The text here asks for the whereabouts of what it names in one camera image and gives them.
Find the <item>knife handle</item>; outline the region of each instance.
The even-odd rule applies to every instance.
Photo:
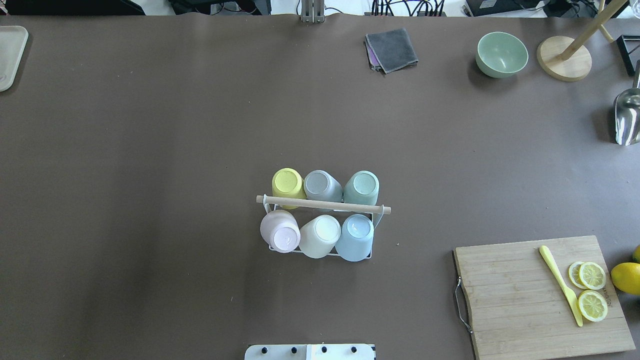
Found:
[[[561,288],[565,288],[566,284],[564,283],[564,279],[562,278],[562,275],[560,275],[560,269],[558,269],[558,265],[556,264],[556,259],[554,259],[554,256],[551,254],[551,250],[549,250],[549,248],[546,245],[542,245],[540,247],[540,254],[542,255],[542,258],[545,260],[545,262],[547,263],[547,266],[549,266],[549,269],[551,270],[551,272],[554,274],[554,277],[556,278],[556,281],[558,282],[558,284],[560,284]]]

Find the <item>knife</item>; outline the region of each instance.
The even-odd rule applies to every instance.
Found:
[[[566,300],[569,302],[569,306],[571,307],[575,322],[578,326],[582,326],[582,313],[580,312],[580,309],[578,309],[578,298],[575,296],[575,292],[564,283],[564,279],[562,278],[562,275],[560,275],[560,270],[558,269],[554,256],[551,254],[551,250],[549,250],[546,245],[542,245],[540,247],[540,254],[547,263],[547,266],[549,266],[549,269],[551,269],[551,272],[554,274],[558,284],[560,284],[564,297],[566,297]]]

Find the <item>round wooden base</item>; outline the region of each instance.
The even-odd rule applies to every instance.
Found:
[[[562,81],[578,81],[589,74],[591,54],[584,45],[567,60],[560,59],[560,54],[572,42],[573,39],[570,37],[550,37],[540,43],[538,63],[547,74]]]

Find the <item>bowl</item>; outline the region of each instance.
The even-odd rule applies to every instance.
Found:
[[[506,78],[522,70],[529,53],[519,38],[500,31],[489,33],[478,41],[476,64],[492,78]]]

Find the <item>brown table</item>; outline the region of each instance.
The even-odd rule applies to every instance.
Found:
[[[5,359],[242,359],[249,344],[320,342],[473,359],[453,248],[594,234],[611,269],[640,243],[640,145],[611,140],[632,82],[615,44],[587,42],[577,83],[534,58],[586,20],[0,19],[14,24],[30,38],[0,93]],[[419,64],[372,72],[364,35],[403,26]],[[527,46],[517,76],[477,69],[490,31]],[[267,249],[254,199],[281,167],[378,175],[393,214],[371,260]],[[620,299],[638,341],[639,299]]]

